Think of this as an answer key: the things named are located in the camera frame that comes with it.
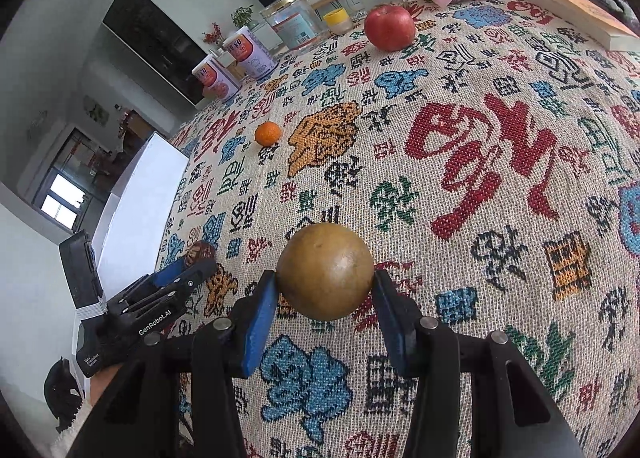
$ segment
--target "orange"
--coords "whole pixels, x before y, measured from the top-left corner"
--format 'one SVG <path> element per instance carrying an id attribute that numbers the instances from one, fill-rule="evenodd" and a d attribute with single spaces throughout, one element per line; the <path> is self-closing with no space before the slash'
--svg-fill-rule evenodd
<path id="1" fill-rule="evenodd" d="M 282 135 L 280 126 L 271 121 L 261 123 L 255 130 L 255 141 L 263 147 L 270 147 L 275 144 Z"/>

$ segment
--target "yellow lid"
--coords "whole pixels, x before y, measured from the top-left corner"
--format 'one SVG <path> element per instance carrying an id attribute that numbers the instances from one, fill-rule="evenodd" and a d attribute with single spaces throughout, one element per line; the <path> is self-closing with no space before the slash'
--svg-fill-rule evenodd
<path id="1" fill-rule="evenodd" d="M 351 18 L 344 8 L 338 8 L 337 10 L 329 12 L 323 17 L 323 19 L 329 26 L 334 26 L 336 24 L 340 24 L 341 22 L 350 20 Z"/>

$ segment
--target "patterned tablecloth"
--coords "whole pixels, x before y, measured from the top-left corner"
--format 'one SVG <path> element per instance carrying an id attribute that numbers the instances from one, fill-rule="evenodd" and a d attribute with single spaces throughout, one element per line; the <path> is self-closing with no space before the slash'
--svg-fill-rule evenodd
<path id="1" fill-rule="evenodd" d="M 358 24 L 181 128 L 190 163 L 158 265 L 204 239 L 218 273 L 172 334 L 224 315 L 293 233 L 334 221 L 424 314 L 505 330 L 586 456 L 605 457 L 640 405 L 640 56 L 524 0 L 410 11 L 401 52 Z M 283 135 L 261 149 L 267 119 Z M 320 322 L 281 298 L 260 368 L 235 382 L 249 456 L 401 456 L 416 385 L 389 364 L 370 300 Z"/>

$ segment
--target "brown round object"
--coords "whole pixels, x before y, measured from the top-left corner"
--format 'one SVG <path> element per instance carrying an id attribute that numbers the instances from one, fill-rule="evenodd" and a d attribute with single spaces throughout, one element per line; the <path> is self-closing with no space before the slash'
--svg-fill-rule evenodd
<path id="1" fill-rule="evenodd" d="M 287 243 L 276 265 L 276 282 L 295 310 L 333 321 L 367 298 L 373 271 L 369 247 L 355 232 L 335 223 L 316 223 Z"/>

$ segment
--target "metal screw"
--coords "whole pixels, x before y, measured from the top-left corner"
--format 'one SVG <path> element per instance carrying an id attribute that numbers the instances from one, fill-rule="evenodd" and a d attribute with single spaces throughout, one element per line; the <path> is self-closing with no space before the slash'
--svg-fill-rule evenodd
<path id="1" fill-rule="evenodd" d="M 422 326 L 423 328 L 427 328 L 428 330 L 433 330 L 438 327 L 438 320 L 436 319 L 436 317 L 427 315 L 420 319 L 420 326 Z"/>
<path id="2" fill-rule="evenodd" d="M 145 342 L 145 346 L 155 346 L 162 339 L 162 335 L 158 332 L 149 332 L 145 335 L 143 341 Z"/>
<path id="3" fill-rule="evenodd" d="M 509 337 L 505 332 L 502 332 L 500 330 L 495 330 L 495 332 L 491 332 L 491 339 L 494 341 L 494 343 L 506 344 L 507 341 L 509 340 Z"/>
<path id="4" fill-rule="evenodd" d="M 231 319 L 229 317 L 218 317 L 213 321 L 213 327 L 219 332 L 223 332 L 224 330 L 228 330 L 232 326 Z"/>

